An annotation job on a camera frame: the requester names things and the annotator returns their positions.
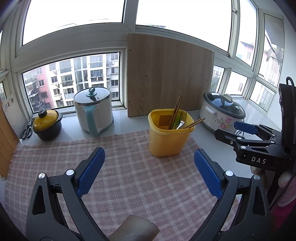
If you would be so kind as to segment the right hand pink sleeve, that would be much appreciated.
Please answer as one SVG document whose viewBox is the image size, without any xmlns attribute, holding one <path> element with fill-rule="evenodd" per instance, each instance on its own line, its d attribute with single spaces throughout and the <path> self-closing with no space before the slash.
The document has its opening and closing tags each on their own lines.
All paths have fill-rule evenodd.
<svg viewBox="0 0 296 241">
<path fill-rule="evenodd" d="M 271 186 L 268 184 L 269 181 L 267 177 L 271 172 L 256 167 L 251 167 L 251 172 L 260 177 L 265 192 L 268 194 L 268 191 L 271 190 Z M 281 176 L 278 179 L 275 178 L 274 181 L 276 181 L 276 185 L 279 189 L 283 191 L 283 194 L 278 196 L 279 201 L 276 201 L 272 211 L 275 217 L 275 226 L 278 228 L 287 219 L 295 205 L 295 176 L 292 176 L 291 172 L 283 172 Z"/>
</svg>

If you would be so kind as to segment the left hand pink sleeve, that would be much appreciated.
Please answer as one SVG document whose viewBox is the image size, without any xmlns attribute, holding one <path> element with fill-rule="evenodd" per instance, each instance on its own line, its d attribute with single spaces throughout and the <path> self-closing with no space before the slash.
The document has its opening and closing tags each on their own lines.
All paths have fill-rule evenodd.
<svg viewBox="0 0 296 241">
<path fill-rule="evenodd" d="M 154 240 L 159 234 L 159 228 L 149 220 L 129 215 L 125 221 L 114 231 L 109 237 L 109 240 Z"/>
</svg>

